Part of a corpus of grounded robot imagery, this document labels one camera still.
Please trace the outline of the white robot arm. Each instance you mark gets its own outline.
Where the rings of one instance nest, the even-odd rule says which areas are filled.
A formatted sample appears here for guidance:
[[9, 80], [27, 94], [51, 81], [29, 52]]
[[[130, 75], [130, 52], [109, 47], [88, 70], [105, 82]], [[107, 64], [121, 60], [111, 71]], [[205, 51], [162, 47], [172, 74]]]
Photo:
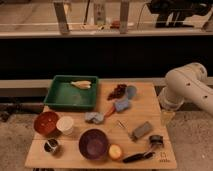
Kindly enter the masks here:
[[166, 86], [158, 95], [163, 126], [172, 120], [175, 112], [186, 100], [190, 100], [213, 116], [213, 88], [205, 84], [206, 79], [206, 68], [197, 62], [174, 68], [166, 73]]

